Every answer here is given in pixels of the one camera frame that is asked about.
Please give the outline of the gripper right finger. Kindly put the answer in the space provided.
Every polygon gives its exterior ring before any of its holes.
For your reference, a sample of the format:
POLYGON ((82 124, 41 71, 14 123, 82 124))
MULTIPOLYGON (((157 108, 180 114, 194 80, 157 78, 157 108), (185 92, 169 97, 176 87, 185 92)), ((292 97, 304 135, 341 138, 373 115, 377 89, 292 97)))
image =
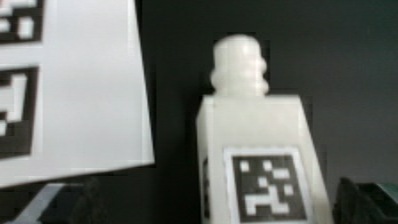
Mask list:
POLYGON ((336 224, 398 224, 398 184, 356 183, 343 177, 333 217, 336 224))

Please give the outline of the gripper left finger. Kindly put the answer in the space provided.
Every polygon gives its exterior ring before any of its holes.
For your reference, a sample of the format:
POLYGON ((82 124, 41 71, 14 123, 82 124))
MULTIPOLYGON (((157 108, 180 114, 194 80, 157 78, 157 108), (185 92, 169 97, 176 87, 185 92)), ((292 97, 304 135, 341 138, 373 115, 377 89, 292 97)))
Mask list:
POLYGON ((112 224, 98 179, 2 188, 0 224, 112 224))

